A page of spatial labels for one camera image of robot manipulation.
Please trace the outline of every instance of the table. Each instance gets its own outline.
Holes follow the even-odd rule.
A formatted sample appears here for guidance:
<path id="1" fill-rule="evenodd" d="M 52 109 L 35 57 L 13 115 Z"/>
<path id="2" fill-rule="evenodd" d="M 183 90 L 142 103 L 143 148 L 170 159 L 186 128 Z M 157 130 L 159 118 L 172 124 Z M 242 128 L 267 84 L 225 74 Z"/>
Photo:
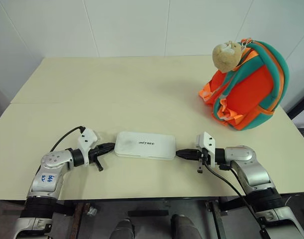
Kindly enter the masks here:
<path id="1" fill-rule="evenodd" d="M 235 131 L 218 124 L 198 91 L 215 72 L 210 56 L 45 58 L 0 119 L 0 199 L 25 200 L 41 157 L 67 131 L 85 125 L 103 142 L 120 131 L 171 134 L 194 148 L 207 131 L 216 147 L 247 145 L 280 193 L 304 192 L 304 139 L 278 107 L 263 125 Z M 77 146 L 78 133 L 58 150 Z M 61 200 L 211 197 L 235 193 L 197 162 L 118 157 L 66 174 Z M 236 188 L 230 172 L 219 171 Z"/>

